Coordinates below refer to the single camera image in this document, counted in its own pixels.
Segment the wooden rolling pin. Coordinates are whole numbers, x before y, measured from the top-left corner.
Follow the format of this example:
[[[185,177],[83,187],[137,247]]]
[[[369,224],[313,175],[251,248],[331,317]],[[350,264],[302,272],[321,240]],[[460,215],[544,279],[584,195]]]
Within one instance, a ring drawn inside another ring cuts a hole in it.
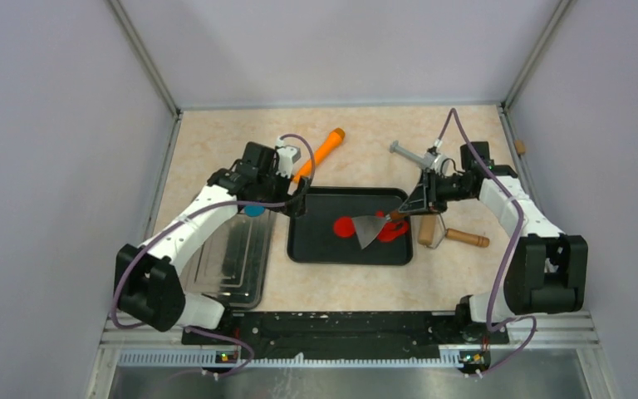
[[[419,245],[428,249],[436,249],[445,239],[478,248],[487,248],[490,245],[490,240],[485,236],[447,228],[440,214],[429,214],[421,217],[417,234]]]

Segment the red dough piece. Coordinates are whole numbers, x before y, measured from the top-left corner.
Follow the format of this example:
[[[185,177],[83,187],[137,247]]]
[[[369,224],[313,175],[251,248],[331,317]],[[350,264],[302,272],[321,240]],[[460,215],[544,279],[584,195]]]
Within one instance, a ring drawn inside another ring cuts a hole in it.
[[[410,224],[404,219],[396,222],[388,222],[376,236],[381,243],[390,243],[405,235],[410,229]]]

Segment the black baking tray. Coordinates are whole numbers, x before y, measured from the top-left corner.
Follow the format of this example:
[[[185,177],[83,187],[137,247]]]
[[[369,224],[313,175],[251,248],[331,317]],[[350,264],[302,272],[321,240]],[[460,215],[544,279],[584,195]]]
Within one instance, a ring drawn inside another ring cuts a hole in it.
[[[375,239],[361,249],[356,234],[343,239],[334,234],[332,226],[344,216],[384,216],[406,199],[407,194],[397,188],[311,187],[306,213],[290,220],[287,255],[297,263],[404,266],[413,257],[410,229],[393,242]]]

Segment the metal scraper wooden handle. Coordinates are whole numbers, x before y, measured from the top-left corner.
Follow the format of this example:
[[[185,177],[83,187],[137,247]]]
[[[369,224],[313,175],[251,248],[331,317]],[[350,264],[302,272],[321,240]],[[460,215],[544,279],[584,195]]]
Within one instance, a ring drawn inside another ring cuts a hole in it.
[[[361,249],[366,249],[379,235],[386,224],[400,221],[408,214],[392,211],[384,216],[362,215],[351,218]]]

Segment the round red dough wrapper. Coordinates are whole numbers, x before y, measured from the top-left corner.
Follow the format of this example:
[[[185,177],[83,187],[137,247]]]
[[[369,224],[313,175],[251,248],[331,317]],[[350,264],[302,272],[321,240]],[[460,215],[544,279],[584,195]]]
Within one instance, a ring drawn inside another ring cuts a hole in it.
[[[346,216],[338,218],[332,228],[334,234],[343,239],[350,238],[356,233],[352,218]]]

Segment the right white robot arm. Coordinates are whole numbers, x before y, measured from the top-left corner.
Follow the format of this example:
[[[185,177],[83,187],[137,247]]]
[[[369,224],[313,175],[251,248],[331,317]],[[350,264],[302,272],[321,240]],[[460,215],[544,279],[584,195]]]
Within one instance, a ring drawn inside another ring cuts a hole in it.
[[[477,342],[505,321],[533,314],[573,313],[582,309],[586,289],[588,245],[580,235],[564,233],[525,192],[509,165],[497,165],[486,141],[460,148],[461,168],[448,172],[449,157],[437,145],[424,155],[389,147],[421,168],[420,179],[399,207],[407,215],[444,213],[449,203],[478,200],[510,238],[490,293],[467,295],[458,306],[454,332]]]

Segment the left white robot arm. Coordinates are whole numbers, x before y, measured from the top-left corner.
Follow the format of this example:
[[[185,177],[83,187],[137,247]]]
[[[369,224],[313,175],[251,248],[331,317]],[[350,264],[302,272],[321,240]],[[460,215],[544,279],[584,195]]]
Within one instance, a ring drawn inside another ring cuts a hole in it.
[[[291,190],[295,164],[301,149],[287,137],[274,146],[246,144],[243,155],[231,167],[215,171],[190,204],[159,233],[142,244],[124,245],[115,259],[111,321],[123,312],[135,326],[147,325],[160,332],[172,327],[200,327],[213,343],[223,343],[233,333],[233,321],[218,300],[189,293],[181,283],[185,265],[227,221],[247,207],[261,207],[297,217],[305,211],[305,196],[312,182],[304,176]]]

